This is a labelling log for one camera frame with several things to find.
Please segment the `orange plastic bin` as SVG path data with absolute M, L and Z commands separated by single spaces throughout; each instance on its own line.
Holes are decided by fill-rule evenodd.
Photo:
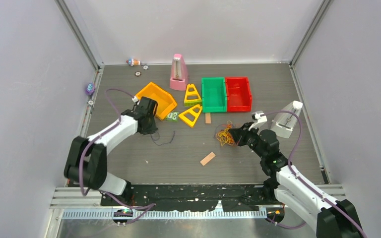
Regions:
M 138 99 L 146 97 L 156 101 L 158 103 L 156 117 L 159 120 L 164 120 L 178 105 L 170 93 L 153 82 L 149 82 L 143 89 L 136 93 L 135 96 Z

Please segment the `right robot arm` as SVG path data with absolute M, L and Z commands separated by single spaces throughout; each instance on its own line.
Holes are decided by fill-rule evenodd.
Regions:
M 260 157 L 260 166 L 269 177 L 263 183 L 263 196 L 269 203 L 283 203 L 309 225 L 318 238 L 364 238 L 355 206 L 338 200 L 310 182 L 280 152 L 272 130 L 250 128 L 245 123 L 229 130 L 238 146 L 247 145 Z

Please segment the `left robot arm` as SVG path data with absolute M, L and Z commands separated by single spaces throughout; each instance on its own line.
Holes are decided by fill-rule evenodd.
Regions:
M 81 186 L 113 194 L 120 205 L 131 202 L 130 182 L 108 171 L 107 157 L 121 142 L 137 133 L 157 131 L 155 115 L 158 103 L 142 97 L 132 109 L 125 110 L 112 124 L 89 137 L 73 139 L 64 168 L 64 176 Z

